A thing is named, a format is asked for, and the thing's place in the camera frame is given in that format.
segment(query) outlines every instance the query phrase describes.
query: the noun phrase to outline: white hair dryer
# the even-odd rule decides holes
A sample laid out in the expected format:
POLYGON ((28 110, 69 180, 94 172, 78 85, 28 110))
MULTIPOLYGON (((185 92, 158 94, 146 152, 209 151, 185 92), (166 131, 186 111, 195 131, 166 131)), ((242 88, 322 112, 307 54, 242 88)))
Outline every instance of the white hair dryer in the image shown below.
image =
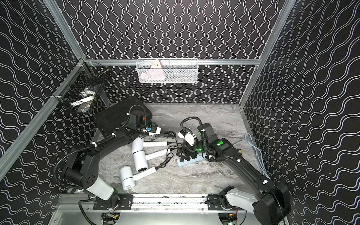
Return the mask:
POLYGON ((144 147, 167 146, 167 141, 146 141, 143 138, 136 138, 132 142, 131 152, 135 162, 135 169, 142 172, 148 169, 148 160, 166 154, 167 149, 145 155, 144 147))
POLYGON ((156 172, 155 167, 151 167, 150 169, 145 170, 144 172, 133 175, 131 167, 124 166, 123 168, 120 169, 120 180, 123 190, 129 190, 135 187, 135 180, 140 180, 141 178, 146 177, 155 172, 156 172))

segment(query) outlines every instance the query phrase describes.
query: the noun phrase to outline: white wire basket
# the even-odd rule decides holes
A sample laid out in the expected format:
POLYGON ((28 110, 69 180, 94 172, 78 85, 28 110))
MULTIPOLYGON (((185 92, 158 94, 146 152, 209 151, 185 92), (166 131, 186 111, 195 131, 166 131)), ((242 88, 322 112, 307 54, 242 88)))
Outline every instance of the white wire basket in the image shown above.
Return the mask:
POLYGON ((161 69, 151 69, 156 59, 137 59, 136 71, 142 83, 195 83, 198 59, 158 59, 161 69))

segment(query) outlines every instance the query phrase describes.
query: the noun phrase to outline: metal base plate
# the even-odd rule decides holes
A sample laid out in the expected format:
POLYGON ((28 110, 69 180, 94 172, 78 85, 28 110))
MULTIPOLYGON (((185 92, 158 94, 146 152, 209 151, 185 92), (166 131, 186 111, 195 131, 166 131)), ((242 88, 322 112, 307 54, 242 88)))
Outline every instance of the metal base plate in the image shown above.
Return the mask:
MULTIPOLYGON (((218 194, 208 194, 207 195, 207 209, 208 210, 223 210, 222 204, 219 201, 219 195, 218 194)), ((236 211, 236 208, 233 207, 229 209, 229 211, 236 211)))
MULTIPOLYGON (((118 194, 120 206, 116 210, 131 210, 132 200, 134 196, 132 194, 118 194)), ((93 210, 105 210, 108 205, 102 202, 95 202, 93 210)))

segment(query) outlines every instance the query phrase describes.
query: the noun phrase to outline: aluminum rail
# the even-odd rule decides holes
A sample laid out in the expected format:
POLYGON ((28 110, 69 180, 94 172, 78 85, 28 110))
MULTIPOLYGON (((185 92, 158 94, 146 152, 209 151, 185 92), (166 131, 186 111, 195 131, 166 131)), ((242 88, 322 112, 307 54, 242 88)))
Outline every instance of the aluminum rail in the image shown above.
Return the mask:
MULTIPOLYGON (((70 81, 76 76, 77 72, 82 68, 83 60, 79 60, 74 69, 66 77, 66 79, 60 84, 60 86, 54 92, 54 96, 60 95, 70 81)), ((20 154, 24 151, 26 146, 38 132, 40 127, 47 120, 51 112, 58 105, 59 101, 51 96, 43 107, 37 112, 34 118, 23 129, 19 136, 14 140, 10 147, 5 151, 0 158, 0 180, 4 178, 6 173, 12 167, 14 162, 18 159, 20 154)))
MULTIPOLYGON (((136 59, 86 59, 104 66, 135 66, 136 59)), ((260 59, 198 59, 199 66, 260 65, 260 59)))

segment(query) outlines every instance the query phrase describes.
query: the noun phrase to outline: hair dryer handle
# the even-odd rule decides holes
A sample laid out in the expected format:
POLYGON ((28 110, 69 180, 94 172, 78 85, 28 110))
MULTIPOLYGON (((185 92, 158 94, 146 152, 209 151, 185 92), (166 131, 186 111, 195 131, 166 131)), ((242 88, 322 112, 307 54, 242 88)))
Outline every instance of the hair dryer handle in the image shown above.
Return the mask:
POLYGON ((150 175, 150 174, 153 174, 153 173, 155 173, 155 172, 156 172, 155 167, 151 167, 151 168, 145 170, 144 172, 135 174, 135 175, 133 176, 133 178, 134 178, 134 180, 140 180, 141 178, 144 178, 144 177, 146 177, 146 176, 148 176, 148 175, 150 175))

